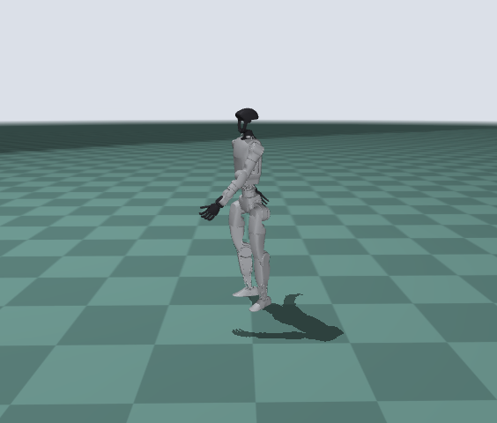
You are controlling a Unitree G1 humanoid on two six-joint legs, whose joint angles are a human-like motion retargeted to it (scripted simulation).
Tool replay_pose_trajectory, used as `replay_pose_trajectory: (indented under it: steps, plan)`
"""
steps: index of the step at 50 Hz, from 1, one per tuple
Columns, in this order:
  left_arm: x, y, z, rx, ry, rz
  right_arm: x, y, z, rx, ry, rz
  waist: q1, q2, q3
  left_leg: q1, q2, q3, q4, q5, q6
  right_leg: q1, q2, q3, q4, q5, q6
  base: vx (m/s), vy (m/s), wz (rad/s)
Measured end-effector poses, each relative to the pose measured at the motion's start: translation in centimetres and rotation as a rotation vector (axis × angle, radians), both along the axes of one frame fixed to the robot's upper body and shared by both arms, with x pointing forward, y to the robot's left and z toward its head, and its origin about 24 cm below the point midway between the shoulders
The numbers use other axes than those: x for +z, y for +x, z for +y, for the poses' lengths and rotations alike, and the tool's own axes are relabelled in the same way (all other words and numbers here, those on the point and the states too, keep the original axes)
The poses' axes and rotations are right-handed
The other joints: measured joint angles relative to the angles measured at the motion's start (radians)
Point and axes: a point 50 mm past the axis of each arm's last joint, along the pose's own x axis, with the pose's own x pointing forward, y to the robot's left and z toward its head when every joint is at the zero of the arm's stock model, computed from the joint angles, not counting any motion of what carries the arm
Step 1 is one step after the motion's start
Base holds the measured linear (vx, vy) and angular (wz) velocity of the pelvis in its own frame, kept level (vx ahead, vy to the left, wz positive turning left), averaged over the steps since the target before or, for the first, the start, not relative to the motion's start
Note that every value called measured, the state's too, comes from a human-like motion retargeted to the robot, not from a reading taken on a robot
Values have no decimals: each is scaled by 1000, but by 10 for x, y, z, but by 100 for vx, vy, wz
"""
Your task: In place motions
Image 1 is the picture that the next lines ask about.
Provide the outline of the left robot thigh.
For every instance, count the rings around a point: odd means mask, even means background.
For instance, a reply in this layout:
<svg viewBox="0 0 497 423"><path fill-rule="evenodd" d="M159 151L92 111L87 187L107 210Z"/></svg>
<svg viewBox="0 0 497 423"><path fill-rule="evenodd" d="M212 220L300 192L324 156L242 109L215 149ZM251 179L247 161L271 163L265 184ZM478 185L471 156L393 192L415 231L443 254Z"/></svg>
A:
<svg viewBox="0 0 497 423"><path fill-rule="evenodd" d="M266 234L266 229L262 221L269 219L270 210L268 207L260 204L254 203L254 208L250 211L249 221L248 221L248 236L251 251L254 257L259 260L261 264L263 260L263 253L267 252L264 249L264 239Z"/></svg>

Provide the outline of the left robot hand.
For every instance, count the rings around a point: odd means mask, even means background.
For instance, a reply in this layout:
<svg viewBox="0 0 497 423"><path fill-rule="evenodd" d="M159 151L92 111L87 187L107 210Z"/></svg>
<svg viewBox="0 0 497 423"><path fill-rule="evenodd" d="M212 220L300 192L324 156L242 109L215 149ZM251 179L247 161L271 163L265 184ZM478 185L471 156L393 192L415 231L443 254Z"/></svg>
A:
<svg viewBox="0 0 497 423"><path fill-rule="evenodd" d="M212 220L218 213L219 209L223 208L219 201L223 198L223 196L220 196L215 202L215 204L211 205L206 205L206 206L201 206L200 209L207 208L206 211L204 212L199 212L199 215L201 215L202 218L208 219L209 221ZM206 213L206 214L205 214ZM205 214L205 215L204 215ZM210 214L210 215L209 215ZM202 216L203 215L203 216ZM209 215L209 216L208 216ZM208 217L207 217L208 216ZM210 218L210 219L209 219Z"/></svg>

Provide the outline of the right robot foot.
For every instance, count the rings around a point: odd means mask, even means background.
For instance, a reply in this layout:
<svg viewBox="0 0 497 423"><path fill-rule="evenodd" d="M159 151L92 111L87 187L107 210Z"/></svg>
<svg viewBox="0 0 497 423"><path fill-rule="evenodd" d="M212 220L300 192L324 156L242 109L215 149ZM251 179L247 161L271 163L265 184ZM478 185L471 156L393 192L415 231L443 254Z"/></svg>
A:
<svg viewBox="0 0 497 423"><path fill-rule="evenodd" d="M251 289L251 288L249 288L249 289ZM246 297L246 296L255 296L255 295L258 295L258 294L259 294L258 293L258 288L256 286L252 286L252 290L246 290L246 288L244 287L239 292L233 293L233 296Z"/></svg>

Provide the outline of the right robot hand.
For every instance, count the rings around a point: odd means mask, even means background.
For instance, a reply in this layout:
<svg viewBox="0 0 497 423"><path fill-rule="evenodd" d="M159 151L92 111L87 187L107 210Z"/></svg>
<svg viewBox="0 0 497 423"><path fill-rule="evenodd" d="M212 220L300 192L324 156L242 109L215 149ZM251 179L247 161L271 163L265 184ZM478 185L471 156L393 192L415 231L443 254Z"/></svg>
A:
<svg viewBox="0 0 497 423"><path fill-rule="evenodd" d="M254 185L254 186L255 186L255 185ZM256 188L256 193L257 193L257 194L259 194L259 195L260 195L260 197L263 197L266 201L268 201L268 202L269 202L269 200L268 200L265 196L263 196L263 195L262 195L262 193L261 193L260 191L258 191L258 190L257 190L257 188ZM267 204L267 203L266 203L263 199L262 199L262 201L263 201L265 204ZM264 204L262 203L262 205L264 205ZM264 206L265 206L265 205L264 205Z"/></svg>

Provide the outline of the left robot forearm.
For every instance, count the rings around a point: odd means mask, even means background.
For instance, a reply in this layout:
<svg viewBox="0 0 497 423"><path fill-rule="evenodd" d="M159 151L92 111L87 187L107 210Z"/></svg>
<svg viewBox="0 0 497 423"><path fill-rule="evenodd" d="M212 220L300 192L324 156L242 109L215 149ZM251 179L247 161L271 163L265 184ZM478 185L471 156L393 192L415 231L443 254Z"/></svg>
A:
<svg viewBox="0 0 497 423"><path fill-rule="evenodd" d="M246 180L248 178L248 175L245 172L242 172L239 174L237 180L232 180L231 184L225 189L222 193L221 196L223 198L219 201L219 203L224 206L228 203L230 199L233 198L234 194L238 189L241 189L241 187L245 184Z"/></svg>

